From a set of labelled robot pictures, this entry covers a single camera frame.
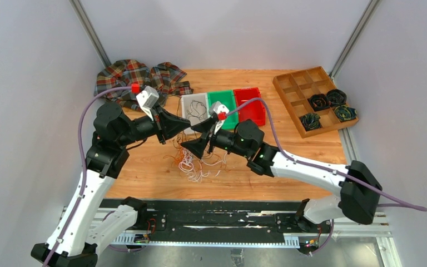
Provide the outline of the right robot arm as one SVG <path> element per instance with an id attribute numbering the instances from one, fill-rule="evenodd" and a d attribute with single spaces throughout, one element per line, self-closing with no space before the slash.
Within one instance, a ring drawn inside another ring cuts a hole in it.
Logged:
<path id="1" fill-rule="evenodd" d="M 233 131 L 204 131 L 181 146 L 199 159 L 205 149 L 220 148 L 244 157 L 247 167 L 258 175 L 292 178 L 330 192 L 321 199 L 302 201 L 295 217 L 301 231 L 309 232 L 319 223 L 341 217 L 363 225 L 373 223 L 382 187 L 363 162 L 330 164 L 282 152 L 264 142 L 264 132 L 252 120 L 238 123 Z"/>

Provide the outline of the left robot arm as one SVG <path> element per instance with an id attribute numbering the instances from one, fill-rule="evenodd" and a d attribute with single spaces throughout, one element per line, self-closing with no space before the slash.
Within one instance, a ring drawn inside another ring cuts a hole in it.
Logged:
<path id="1" fill-rule="evenodd" d="M 153 106 L 152 116 L 130 120 L 114 102 L 103 104 L 93 122 L 95 131 L 75 194 L 53 234 L 35 244 L 31 257 L 44 266 L 95 266 L 98 257 L 123 231 L 143 229 L 147 204 L 127 197 L 94 229 L 91 224 L 108 189 L 129 157 L 127 145 L 156 136 L 165 142 L 191 126 L 188 119 Z"/>

